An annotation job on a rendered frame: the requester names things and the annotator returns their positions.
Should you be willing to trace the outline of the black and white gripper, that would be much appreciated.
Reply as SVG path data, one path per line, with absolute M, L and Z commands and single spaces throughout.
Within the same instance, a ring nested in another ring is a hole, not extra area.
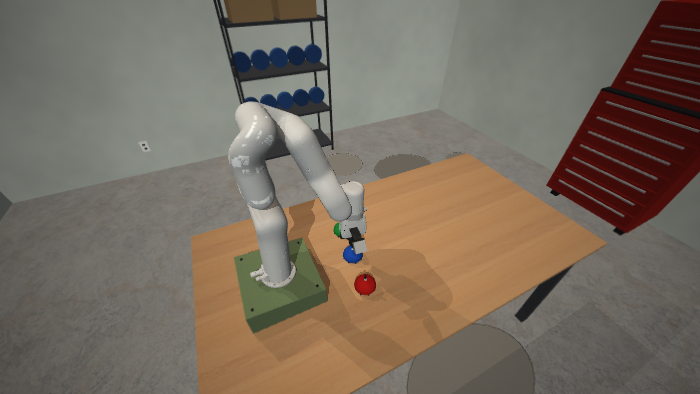
M 342 231 L 341 231 L 341 228 L 340 228 L 340 227 L 342 227 Z M 341 233 L 340 233 L 340 239 L 347 239 L 347 240 L 349 240 L 349 245 L 351 245 L 352 248 L 353 248 L 353 243 L 352 243 L 353 237 L 352 237 L 351 232 L 350 232 L 349 229 L 350 229 L 350 228 L 355 228 L 355 227 L 358 228 L 358 230 L 359 230 L 359 232 L 360 232 L 360 235 L 366 233 L 366 218 L 365 218 L 365 214 L 363 214 L 363 217 L 362 217 L 360 220 L 358 220 L 358 221 L 344 220 L 344 221 L 340 221 L 340 222 L 339 222 L 339 231 L 341 232 Z

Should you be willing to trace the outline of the red bell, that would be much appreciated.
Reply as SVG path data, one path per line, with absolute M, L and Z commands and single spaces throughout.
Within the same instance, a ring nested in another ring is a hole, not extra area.
M 375 279 L 368 275 L 368 274 L 362 274 L 359 275 L 355 282 L 354 282 L 354 287 L 355 290 L 360 293 L 360 295 L 370 295 L 372 294 L 375 289 L 376 289 L 376 282 Z

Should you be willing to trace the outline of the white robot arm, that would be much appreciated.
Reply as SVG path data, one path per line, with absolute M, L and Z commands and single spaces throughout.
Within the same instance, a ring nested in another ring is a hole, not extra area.
M 242 131 L 230 146 L 229 163 L 250 211 L 264 263 L 264 267 L 262 264 L 262 268 L 250 273 L 251 278 L 261 273 L 256 281 L 262 280 L 272 288 L 283 287 L 294 279 L 296 267 L 290 261 L 288 221 L 265 162 L 276 140 L 282 138 L 334 221 L 358 221 L 363 217 L 367 210 L 364 187 L 356 181 L 339 183 L 314 131 L 299 116 L 246 102 L 236 110 L 235 121 Z

